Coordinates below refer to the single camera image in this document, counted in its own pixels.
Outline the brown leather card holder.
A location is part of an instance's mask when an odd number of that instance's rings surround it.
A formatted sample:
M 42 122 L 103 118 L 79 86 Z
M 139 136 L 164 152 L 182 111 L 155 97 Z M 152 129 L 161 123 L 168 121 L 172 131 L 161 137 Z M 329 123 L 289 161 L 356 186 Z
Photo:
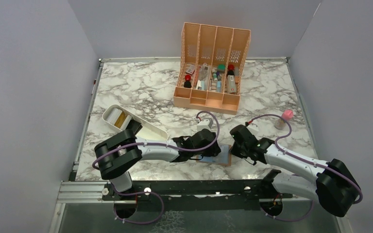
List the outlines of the brown leather card holder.
M 199 159 L 199 157 L 197 156 L 197 162 L 219 166 L 231 166 L 232 155 L 230 154 L 230 149 L 232 146 L 227 144 L 219 144 L 219 147 L 221 149 L 221 152 L 217 156 L 203 157 L 202 159 Z

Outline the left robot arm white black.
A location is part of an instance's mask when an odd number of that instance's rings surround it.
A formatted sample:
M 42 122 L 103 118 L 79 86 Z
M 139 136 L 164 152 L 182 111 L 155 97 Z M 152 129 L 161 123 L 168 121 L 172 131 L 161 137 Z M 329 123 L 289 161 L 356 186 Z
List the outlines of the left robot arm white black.
M 215 157 L 221 153 L 217 133 L 208 129 L 192 136 L 174 137 L 167 141 L 137 137 L 132 130 L 124 130 L 95 146 L 96 160 L 92 166 L 101 178 L 115 187 L 121 199 L 133 194 L 133 181 L 129 169 L 141 160 L 160 160 L 180 163 L 194 156 Z

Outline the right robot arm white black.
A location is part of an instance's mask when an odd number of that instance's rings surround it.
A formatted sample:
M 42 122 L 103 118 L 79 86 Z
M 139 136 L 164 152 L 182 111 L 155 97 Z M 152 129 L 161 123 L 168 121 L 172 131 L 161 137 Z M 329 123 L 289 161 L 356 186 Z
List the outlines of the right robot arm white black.
M 288 150 L 268 138 L 256 139 L 244 125 L 230 131 L 234 139 L 231 153 L 239 158 L 250 158 L 283 168 L 271 172 L 261 184 L 261 192 L 268 198 L 276 194 L 293 194 L 318 202 L 323 209 L 337 217 L 344 217 L 360 199 L 361 189 L 344 162 L 328 162 L 303 156 Z

